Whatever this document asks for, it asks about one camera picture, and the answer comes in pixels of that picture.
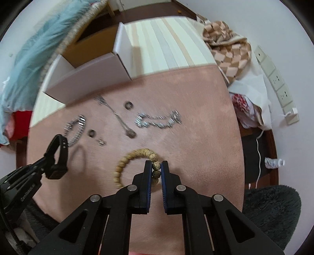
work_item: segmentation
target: checkered blanket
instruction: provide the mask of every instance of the checkered blanket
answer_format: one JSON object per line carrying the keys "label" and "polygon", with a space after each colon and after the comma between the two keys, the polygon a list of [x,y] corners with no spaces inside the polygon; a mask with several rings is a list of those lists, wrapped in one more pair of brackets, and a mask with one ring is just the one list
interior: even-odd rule
{"label": "checkered blanket", "polygon": [[197,15],[197,21],[204,24],[204,42],[231,84],[250,61],[251,45],[247,38],[232,31],[223,21],[210,22],[200,15]]}

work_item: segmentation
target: striped tablecloth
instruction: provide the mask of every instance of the striped tablecloth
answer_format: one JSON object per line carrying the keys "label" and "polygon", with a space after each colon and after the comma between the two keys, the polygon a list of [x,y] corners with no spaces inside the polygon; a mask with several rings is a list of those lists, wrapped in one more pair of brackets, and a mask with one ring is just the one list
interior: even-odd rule
{"label": "striped tablecloth", "polygon": [[[162,17],[125,24],[133,46],[132,79],[142,75],[215,64],[202,39],[203,25],[187,17]],[[40,91],[30,127],[65,105]]]}

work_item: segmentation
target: blue blanket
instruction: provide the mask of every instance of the blue blanket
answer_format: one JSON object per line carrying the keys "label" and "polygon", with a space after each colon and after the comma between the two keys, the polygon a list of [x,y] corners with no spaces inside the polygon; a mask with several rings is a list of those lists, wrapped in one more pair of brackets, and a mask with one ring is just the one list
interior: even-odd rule
{"label": "blue blanket", "polygon": [[97,1],[73,0],[60,14],[47,21],[17,54],[10,80],[1,97],[1,144],[9,144],[3,132],[11,113],[33,110],[40,88],[39,78],[42,68],[72,26],[90,8],[92,2]]}

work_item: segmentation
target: open cardboard box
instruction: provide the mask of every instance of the open cardboard box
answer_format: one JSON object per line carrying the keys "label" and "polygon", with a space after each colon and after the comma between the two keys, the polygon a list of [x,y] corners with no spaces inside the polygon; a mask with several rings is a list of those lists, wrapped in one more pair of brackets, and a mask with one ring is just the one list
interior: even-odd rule
{"label": "open cardboard box", "polygon": [[51,65],[42,91],[64,104],[130,81],[132,45],[123,23],[70,45]]}

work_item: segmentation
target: gray fuzzy cushion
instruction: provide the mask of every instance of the gray fuzzy cushion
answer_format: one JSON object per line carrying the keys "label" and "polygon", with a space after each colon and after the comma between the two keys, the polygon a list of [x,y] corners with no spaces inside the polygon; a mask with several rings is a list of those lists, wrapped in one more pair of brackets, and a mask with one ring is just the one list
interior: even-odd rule
{"label": "gray fuzzy cushion", "polygon": [[245,190],[242,212],[284,250],[298,223],[301,199],[285,185]]}

